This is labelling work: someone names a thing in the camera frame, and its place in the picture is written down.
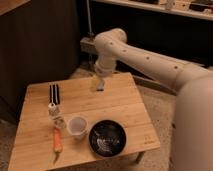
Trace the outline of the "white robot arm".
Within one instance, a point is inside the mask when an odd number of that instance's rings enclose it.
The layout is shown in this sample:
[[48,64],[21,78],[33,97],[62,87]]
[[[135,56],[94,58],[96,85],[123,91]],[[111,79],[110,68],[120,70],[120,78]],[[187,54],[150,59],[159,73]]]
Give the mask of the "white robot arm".
[[120,28],[97,34],[94,46],[98,76],[121,61],[177,93],[169,171],[213,171],[213,71],[130,46]]

